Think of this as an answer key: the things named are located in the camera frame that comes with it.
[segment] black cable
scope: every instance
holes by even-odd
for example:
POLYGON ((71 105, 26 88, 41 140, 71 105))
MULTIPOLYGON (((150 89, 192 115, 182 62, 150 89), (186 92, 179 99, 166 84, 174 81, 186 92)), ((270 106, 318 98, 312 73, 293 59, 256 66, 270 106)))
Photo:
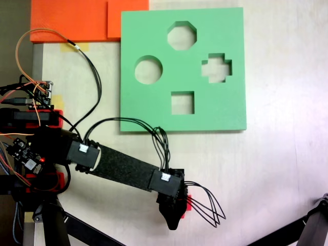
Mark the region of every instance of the black cable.
POLYGON ((97 123, 95 123, 93 126, 89 128, 89 130, 86 132, 84 136, 83 143, 87 144, 87 141, 92 131, 97 126, 107 121, 131 122, 143 127, 146 131, 148 131, 152 135, 153 144, 161 162, 160 168, 162 169, 164 167, 165 172, 168 173, 170 150, 169 150, 167 134, 161 127, 152 128, 148 123, 144 122, 143 120, 135 119, 135 118, 125 118, 125 117, 113 117, 113 118, 103 119, 101 121, 98 121, 97 123))
POLYGON ((22 226, 22 222, 21 222, 21 207, 20 207, 20 205, 19 205, 19 203, 17 202, 17 204, 18 204, 18 213, 17 213, 17 220, 18 220, 18 224, 19 224, 19 227, 20 227, 20 229, 22 230, 22 231, 24 231, 24 228, 23 228, 23 226, 22 226))
POLYGON ((52 108, 49 107, 49 105, 45 104, 42 100, 40 100, 38 97, 34 96, 33 94, 30 94, 30 96, 33 97, 34 100, 38 101, 39 103, 41 103, 43 106, 45 106, 48 110, 50 110, 53 114, 57 115, 59 118, 62 118, 64 121, 66 121, 71 127, 73 127, 73 129, 76 131, 76 134, 78 136, 79 141, 82 142, 82 137, 79 133, 79 131, 77 130, 77 128, 75 126, 73 126, 72 123, 70 123, 70 121, 68 119, 66 119, 64 116, 62 116, 61 114, 59 114, 58 112, 54 111, 52 108))
POLYGON ((206 187, 201 186, 200 184, 198 184, 196 182, 193 182, 193 181, 185 181, 184 183, 185 183, 186 186, 201 187, 206 192, 206 194, 208 195, 209 200, 210 200, 210 204, 211 204, 211 208, 206 207, 205 205, 203 205, 202 203, 200 203, 199 201, 197 201, 194 198, 191 198, 191 197, 186 197, 185 198, 187 203, 190 204, 202 218, 204 218, 208 223, 210 223, 214 227, 217 227, 217 224, 220 224, 219 217, 221 217, 223 219, 226 219, 226 216, 225 216, 225 214, 222 210, 221 205, 219 204, 216 197, 213 195, 213 193, 209 189, 207 189, 206 187), (216 208, 216 204, 218 205, 222 215, 220 215, 218 213, 217 208, 216 208), (212 213, 212 216, 210 216, 208 213, 206 213, 199 205, 202 206, 203 208, 205 208, 206 210, 210 211, 212 213), (208 216, 211 220, 213 220, 215 224, 212 224, 210 221, 208 221, 204 217, 204 215, 208 216))
POLYGON ((15 215, 14 215, 14 222, 12 224, 12 237, 14 238, 14 241, 17 244, 21 244, 17 238, 16 238, 16 223, 17 223, 17 213, 18 213, 18 202, 16 202, 16 209, 15 209, 15 215))
POLYGON ((65 165, 65 169, 66 169, 66 172, 67 172, 67 182, 66 182, 65 186, 61 190, 59 190, 57 192, 53 192, 54 194, 61 194, 61 193, 63 193, 64 191, 67 190, 68 186, 70 185, 70 182, 71 182, 71 170, 70 170, 68 164, 65 165))
MULTIPOLYGON (((74 46, 76 46, 76 44, 70 40, 68 40, 68 42, 74 46)), ((78 120, 71 128, 70 128, 70 132, 73 131, 73 129, 78 125, 80 124, 85 118, 87 118, 94 110, 95 108, 98 106, 99 102, 100 102, 100 99, 101 99, 101 95, 102 95, 102 91, 103 91, 103 87, 102 87, 102 84, 101 84, 101 79, 100 79, 100 75, 96 69, 96 67, 93 65, 93 63, 91 62, 91 60, 88 58, 87 55, 84 54, 84 52, 79 49, 79 51, 81 52, 81 54, 84 56, 84 58, 87 60, 90 68, 91 68, 91 71, 93 73, 93 76, 95 78, 95 81, 96 81, 96 85, 97 85, 97 93, 98 93, 98 99, 97 99, 97 102, 96 104, 80 119, 78 120)))

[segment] square hole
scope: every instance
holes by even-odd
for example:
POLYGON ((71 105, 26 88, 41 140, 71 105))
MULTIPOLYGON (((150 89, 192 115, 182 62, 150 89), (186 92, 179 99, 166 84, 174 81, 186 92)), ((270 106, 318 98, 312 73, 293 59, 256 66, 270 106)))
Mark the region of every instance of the square hole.
POLYGON ((195 99, 193 91, 171 93, 172 114, 195 114, 195 99))

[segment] circle hole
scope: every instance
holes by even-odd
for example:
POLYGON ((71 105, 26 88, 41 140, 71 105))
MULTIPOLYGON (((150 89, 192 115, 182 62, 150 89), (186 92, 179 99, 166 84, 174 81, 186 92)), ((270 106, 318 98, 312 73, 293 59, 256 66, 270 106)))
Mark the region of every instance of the circle hole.
POLYGON ((142 84, 152 85, 163 74, 163 66, 159 59, 152 55, 141 57, 135 67, 135 78, 142 84))

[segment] black mount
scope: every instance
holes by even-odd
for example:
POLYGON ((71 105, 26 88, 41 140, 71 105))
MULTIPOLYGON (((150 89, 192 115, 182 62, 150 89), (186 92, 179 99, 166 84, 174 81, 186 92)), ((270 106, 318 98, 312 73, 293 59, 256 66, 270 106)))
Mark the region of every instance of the black mount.
POLYGON ((308 214, 249 246, 324 246, 328 232, 328 193, 324 194, 308 214))

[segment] black wire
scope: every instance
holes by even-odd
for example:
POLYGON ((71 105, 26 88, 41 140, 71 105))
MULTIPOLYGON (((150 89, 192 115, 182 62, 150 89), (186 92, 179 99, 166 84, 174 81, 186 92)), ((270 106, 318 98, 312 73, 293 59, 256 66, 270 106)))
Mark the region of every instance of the black wire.
POLYGON ((98 99, 97 99, 97 102, 96 104, 80 119, 77 121, 77 123, 75 123, 71 128, 70 128, 70 132, 73 131, 73 129, 78 125, 80 124, 85 118, 87 118, 94 110, 95 108, 98 106, 99 102, 100 102, 100 99, 101 99, 101 95, 102 95, 102 91, 103 91, 103 88, 102 88, 102 85, 101 85, 101 79, 100 79, 100 75, 96 69, 96 67, 93 65, 93 63, 91 62, 91 60, 87 57, 87 55, 84 54, 84 52, 79 49, 79 51, 81 52, 81 54, 85 57, 85 59, 87 60, 90 68, 91 68, 91 71, 93 73, 93 76, 96 80, 96 85, 97 85, 97 92, 98 92, 98 99))
POLYGON ((169 142, 168 142, 167 134, 161 127, 152 128, 148 123, 144 122, 143 120, 135 119, 135 118, 125 118, 125 117, 113 117, 113 118, 103 119, 101 121, 98 121, 97 123, 95 123, 93 126, 89 128, 89 130, 86 132, 84 136, 83 143, 87 144, 87 141, 92 131, 97 126, 107 121, 131 122, 143 127, 146 131, 148 131, 152 135, 153 144, 160 159, 160 168, 162 169, 164 167, 165 172, 168 173, 170 150, 169 150, 169 142))
POLYGON ((76 134, 78 136, 79 141, 82 142, 82 137, 79 133, 79 131, 77 130, 77 128, 75 126, 73 126, 72 123, 70 123, 70 121, 68 119, 66 119, 64 116, 62 116, 61 114, 59 114, 58 112, 54 111, 52 108, 49 107, 49 105, 45 104, 42 100, 40 100, 38 97, 34 96, 33 94, 31 94, 30 91, 28 90, 24 90, 26 93, 28 93, 30 96, 33 97, 34 100, 38 101, 39 103, 41 103, 43 106, 45 106, 47 109, 49 109, 53 114, 57 115, 59 118, 62 118, 64 121, 66 121, 70 126, 73 127, 73 129, 76 131, 76 134))
POLYGON ((196 187, 201 187, 205 192, 206 194, 208 195, 209 197, 209 200, 210 200, 210 204, 211 204, 211 209, 206 207, 205 205, 203 205, 202 203, 200 203, 199 201, 197 201, 196 199, 194 198, 191 198, 191 197, 186 197, 186 201, 188 204, 190 204, 195 210, 196 212, 202 217, 204 218, 208 223, 210 223, 212 226, 214 227, 217 227, 217 224, 220 224, 220 219, 219 217, 223 218, 223 219, 226 219, 226 216, 222 210, 222 207, 221 205, 219 204, 219 202, 217 201, 216 197, 213 195, 213 193, 207 189, 206 187, 204 186, 201 186, 200 184, 196 183, 196 182, 193 182, 193 181, 185 181, 184 182, 186 186, 196 186, 196 187), (216 204, 214 202, 214 200, 216 201, 216 204, 218 205, 218 207, 220 208, 220 211, 222 213, 222 215, 220 215, 216 209, 216 204), (200 206, 202 206, 203 208, 207 209, 208 211, 210 211, 212 213, 212 217, 206 213, 200 206), (212 224, 210 221, 208 221, 204 215, 208 216, 211 220, 213 220, 215 222, 215 224, 212 224))
POLYGON ((59 190, 57 192, 53 192, 54 194, 61 194, 64 191, 67 190, 68 186, 70 186, 70 182, 71 182, 71 170, 70 170, 68 164, 65 165, 65 169, 66 169, 66 172, 67 172, 67 182, 66 182, 65 186, 61 190, 59 190))
POLYGON ((217 225, 216 224, 212 224, 212 222, 210 222, 208 219, 206 219, 195 207, 192 203, 188 202, 187 203, 193 207, 193 209, 204 219, 206 220, 209 224, 211 224, 213 227, 217 228, 217 225))

